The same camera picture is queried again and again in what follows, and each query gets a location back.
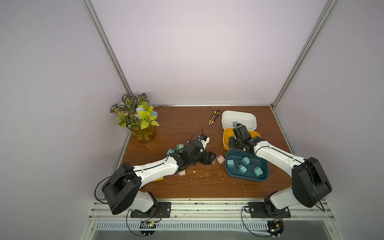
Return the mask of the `teal plug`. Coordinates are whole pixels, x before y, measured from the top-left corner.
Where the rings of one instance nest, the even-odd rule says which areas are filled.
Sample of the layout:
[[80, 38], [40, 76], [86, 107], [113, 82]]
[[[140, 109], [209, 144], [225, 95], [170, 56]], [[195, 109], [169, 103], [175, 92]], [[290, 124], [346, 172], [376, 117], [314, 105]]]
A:
[[234, 160], [226, 160], [227, 168], [231, 169], [235, 167]]
[[173, 154], [174, 152], [175, 152], [174, 149], [169, 149], [169, 150], [167, 151], [167, 155], [169, 156], [169, 155]]
[[244, 165], [242, 165], [242, 164], [240, 164], [239, 166], [238, 166], [238, 170], [239, 170], [239, 172], [242, 174], [242, 175], [244, 175], [246, 172], [247, 172], [247, 167], [245, 167]]
[[247, 166], [247, 165], [249, 165], [250, 164], [250, 159], [248, 158], [248, 157], [244, 157], [243, 159], [241, 159], [241, 163], [242, 163], [242, 165], [244, 165], [244, 166]]
[[256, 177], [260, 177], [264, 174], [264, 171], [262, 170], [261, 167], [257, 166], [253, 168], [253, 173], [255, 174]]

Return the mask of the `yellow storage box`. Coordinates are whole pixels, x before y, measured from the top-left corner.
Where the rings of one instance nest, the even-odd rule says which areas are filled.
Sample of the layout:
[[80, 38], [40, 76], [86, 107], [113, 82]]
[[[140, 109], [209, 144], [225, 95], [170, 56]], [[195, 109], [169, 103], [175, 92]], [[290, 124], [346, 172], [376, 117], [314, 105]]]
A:
[[[252, 138], [254, 137], [261, 137], [257, 132], [255, 131], [249, 131], [249, 133], [251, 134]], [[229, 141], [230, 141], [230, 138], [231, 137], [234, 137], [235, 134], [234, 134], [234, 131], [232, 128], [228, 128], [228, 129], [225, 129], [224, 130], [224, 133], [223, 133], [223, 147], [226, 151], [229, 151], [231, 148], [229, 147]]]

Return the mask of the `white storage box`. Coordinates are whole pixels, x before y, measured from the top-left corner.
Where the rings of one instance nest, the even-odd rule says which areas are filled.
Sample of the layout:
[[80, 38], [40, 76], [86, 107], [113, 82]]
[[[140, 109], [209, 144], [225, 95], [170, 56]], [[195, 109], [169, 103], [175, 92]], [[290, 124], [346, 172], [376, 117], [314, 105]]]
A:
[[237, 111], [224, 111], [222, 114], [222, 128], [234, 128], [233, 123], [238, 122], [247, 127], [248, 130], [254, 131], [257, 129], [257, 118], [251, 113], [237, 112]]

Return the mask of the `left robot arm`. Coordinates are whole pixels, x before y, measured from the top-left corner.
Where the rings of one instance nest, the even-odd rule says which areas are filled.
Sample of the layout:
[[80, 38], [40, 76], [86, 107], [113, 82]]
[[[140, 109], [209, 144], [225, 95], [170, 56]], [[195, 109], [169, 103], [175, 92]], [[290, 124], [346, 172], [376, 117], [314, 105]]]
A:
[[154, 216], [158, 212], [159, 203], [152, 193], [141, 192], [141, 188], [196, 164], [211, 165], [216, 155], [206, 151], [209, 141], [209, 137], [201, 135], [162, 160], [141, 166], [132, 166], [130, 163], [121, 165], [111, 176], [98, 183], [95, 189], [101, 187], [105, 200], [95, 197], [96, 201], [107, 204], [113, 215], [132, 210]]

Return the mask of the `artificial plant in amber vase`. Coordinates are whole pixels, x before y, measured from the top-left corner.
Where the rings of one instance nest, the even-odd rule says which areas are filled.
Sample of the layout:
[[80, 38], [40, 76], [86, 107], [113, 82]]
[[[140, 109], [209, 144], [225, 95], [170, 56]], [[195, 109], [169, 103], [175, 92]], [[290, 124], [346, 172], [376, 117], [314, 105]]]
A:
[[137, 96], [123, 95], [121, 101], [111, 107], [110, 112], [117, 115], [118, 125], [130, 130], [137, 141], [149, 143], [156, 137], [158, 113], [150, 105], [145, 93]]

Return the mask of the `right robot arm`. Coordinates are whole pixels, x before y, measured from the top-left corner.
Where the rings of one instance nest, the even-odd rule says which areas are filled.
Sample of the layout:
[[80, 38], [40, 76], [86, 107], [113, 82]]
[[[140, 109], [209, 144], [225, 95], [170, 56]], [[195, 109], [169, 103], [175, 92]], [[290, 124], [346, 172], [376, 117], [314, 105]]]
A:
[[264, 159], [286, 172], [292, 186], [272, 193], [264, 200], [263, 211], [275, 216], [286, 208], [303, 205], [311, 208], [332, 192], [332, 186], [319, 160], [302, 158], [283, 151], [261, 137], [252, 137], [246, 126], [237, 124], [229, 147]]

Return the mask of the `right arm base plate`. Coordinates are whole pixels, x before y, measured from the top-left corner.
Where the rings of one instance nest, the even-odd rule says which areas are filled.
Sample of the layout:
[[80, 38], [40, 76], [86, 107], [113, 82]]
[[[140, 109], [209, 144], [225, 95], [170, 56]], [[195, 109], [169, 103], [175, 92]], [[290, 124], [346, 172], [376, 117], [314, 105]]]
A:
[[248, 202], [251, 218], [291, 218], [288, 208], [281, 210], [276, 209], [272, 205], [264, 202]]

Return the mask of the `pink plug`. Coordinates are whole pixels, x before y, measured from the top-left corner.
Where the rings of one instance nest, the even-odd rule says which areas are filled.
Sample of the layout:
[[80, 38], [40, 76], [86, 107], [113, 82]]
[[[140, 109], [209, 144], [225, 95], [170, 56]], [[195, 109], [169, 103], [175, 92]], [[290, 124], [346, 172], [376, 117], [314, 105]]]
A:
[[219, 156], [216, 157], [216, 161], [219, 164], [223, 164], [225, 162], [225, 157], [223, 157], [222, 155], [219, 155]]
[[177, 175], [178, 175], [179, 177], [183, 177], [183, 176], [186, 175], [186, 171], [181, 171], [181, 172], [177, 173]]

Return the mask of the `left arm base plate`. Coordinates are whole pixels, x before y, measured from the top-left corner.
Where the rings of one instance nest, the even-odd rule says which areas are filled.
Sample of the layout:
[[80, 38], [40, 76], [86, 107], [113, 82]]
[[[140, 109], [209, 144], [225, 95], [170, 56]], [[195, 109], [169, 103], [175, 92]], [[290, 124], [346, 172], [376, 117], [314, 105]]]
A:
[[159, 202], [154, 204], [147, 212], [134, 210], [130, 213], [131, 218], [152, 219], [152, 218], [170, 218], [172, 209], [171, 202]]

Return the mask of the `teal plug bottom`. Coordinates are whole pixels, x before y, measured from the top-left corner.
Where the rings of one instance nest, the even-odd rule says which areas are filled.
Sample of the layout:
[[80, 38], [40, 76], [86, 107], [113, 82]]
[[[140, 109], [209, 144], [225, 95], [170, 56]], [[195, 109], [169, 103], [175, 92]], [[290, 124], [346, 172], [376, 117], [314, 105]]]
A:
[[240, 164], [239, 166], [238, 166], [238, 170], [239, 170], [239, 172], [242, 174], [242, 175], [244, 175], [246, 172], [247, 172], [247, 167], [245, 167], [244, 165], [242, 165], [242, 164]]

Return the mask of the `dark teal storage box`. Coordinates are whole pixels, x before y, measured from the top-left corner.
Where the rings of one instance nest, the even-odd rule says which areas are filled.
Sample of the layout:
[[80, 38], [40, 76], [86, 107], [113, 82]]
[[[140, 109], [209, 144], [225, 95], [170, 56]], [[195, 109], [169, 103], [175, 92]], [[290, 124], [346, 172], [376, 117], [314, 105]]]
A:
[[[247, 167], [248, 170], [244, 175], [242, 175], [238, 170], [238, 166], [242, 164], [241, 159], [243, 159], [244, 157], [248, 157], [251, 162], [249, 165], [245, 166]], [[227, 175], [232, 178], [254, 181], [254, 182], [264, 182], [268, 180], [270, 177], [268, 162], [255, 155], [252, 155], [240, 150], [229, 150], [226, 154], [226, 160], [234, 160], [235, 162], [235, 167], [229, 169], [227, 168], [227, 164], [225, 161]], [[256, 177], [255, 174], [253, 173], [253, 168], [257, 166], [261, 167], [262, 170], [264, 171], [264, 174], [260, 177]]]

